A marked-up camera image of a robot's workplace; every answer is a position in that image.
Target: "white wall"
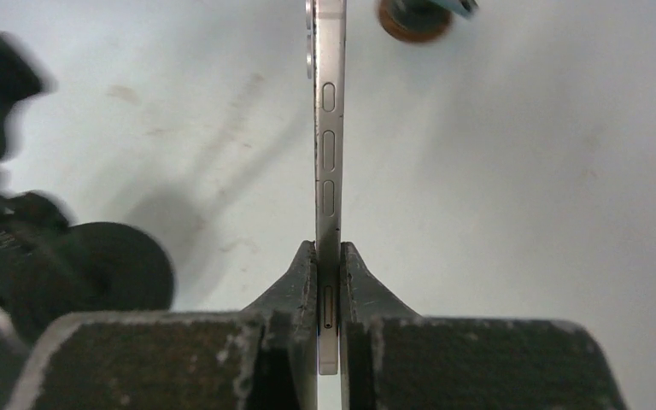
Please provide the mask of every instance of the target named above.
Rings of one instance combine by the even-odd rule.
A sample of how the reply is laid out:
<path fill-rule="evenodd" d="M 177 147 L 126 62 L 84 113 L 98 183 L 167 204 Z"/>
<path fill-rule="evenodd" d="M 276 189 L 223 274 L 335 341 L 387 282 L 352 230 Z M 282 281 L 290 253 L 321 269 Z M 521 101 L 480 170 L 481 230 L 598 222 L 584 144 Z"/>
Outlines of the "white wall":
<path fill-rule="evenodd" d="M 656 409 L 656 1 L 480 7 L 417 47 L 349 4 L 344 238 L 421 313 L 585 324 Z M 58 81 L 14 117 L 9 188 L 160 238 L 177 309 L 243 307 L 313 235 L 304 19 L 299 0 L 0 0 Z"/>

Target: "smartphone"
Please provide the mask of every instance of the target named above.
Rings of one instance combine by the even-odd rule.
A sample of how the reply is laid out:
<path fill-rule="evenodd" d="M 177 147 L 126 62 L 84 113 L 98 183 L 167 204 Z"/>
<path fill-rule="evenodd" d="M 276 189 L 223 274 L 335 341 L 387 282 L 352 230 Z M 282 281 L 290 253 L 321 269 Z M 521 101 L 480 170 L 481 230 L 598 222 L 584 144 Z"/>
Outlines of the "smartphone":
<path fill-rule="evenodd" d="M 308 77 L 315 119 L 315 247 L 318 255 L 318 369 L 338 373 L 338 294 L 343 184 L 345 0 L 307 0 Z"/>

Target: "volume button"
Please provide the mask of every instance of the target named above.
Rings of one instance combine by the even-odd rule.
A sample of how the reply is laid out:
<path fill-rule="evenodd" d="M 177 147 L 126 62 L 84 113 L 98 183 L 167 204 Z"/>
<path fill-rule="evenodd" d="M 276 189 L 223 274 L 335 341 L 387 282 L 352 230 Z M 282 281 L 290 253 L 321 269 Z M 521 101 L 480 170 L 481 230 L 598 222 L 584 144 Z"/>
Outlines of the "volume button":
<path fill-rule="evenodd" d="M 336 134 L 323 132 L 323 169 L 330 172 L 336 169 Z"/>
<path fill-rule="evenodd" d="M 325 181 L 323 183 L 323 215 L 333 216 L 333 214 L 336 212 L 335 195 L 336 194 L 334 191 L 333 181 Z"/>
<path fill-rule="evenodd" d="M 323 110 L 329 113 L 336 109 L 336 86 L 331 83 L 323 85 Z"/>

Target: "white backdrop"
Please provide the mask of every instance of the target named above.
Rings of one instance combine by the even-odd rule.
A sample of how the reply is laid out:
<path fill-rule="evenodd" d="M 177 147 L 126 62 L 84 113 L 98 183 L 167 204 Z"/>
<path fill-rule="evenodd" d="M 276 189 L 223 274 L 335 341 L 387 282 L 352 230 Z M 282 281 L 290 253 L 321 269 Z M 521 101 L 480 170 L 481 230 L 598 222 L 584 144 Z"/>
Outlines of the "white backdrop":
<path fill-rule="evenodd" d="M 424 47 L 373 7 L 348 5 L 344 239 L 421 313 L 585 324 L 656 410 L 656 1 L 483 0 Z M 313 237 L 304 13 L 0 0 L 56 80 L 13 118 L 9 188 L 158 237 L 176 309 L 242 308 Z"/>

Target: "titanium phone frame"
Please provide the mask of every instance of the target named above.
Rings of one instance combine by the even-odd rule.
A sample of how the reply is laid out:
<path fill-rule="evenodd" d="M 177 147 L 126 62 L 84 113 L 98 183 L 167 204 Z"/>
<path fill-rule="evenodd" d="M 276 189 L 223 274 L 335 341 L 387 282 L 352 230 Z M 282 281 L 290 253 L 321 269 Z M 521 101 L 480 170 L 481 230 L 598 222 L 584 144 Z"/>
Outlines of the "titanium phone frame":
<path fill-rule="evenodd" d="M 346 0 L 307 0 L 306 13 L 315 119 L 318 369 L 328 375 L 338 373 Z"/>

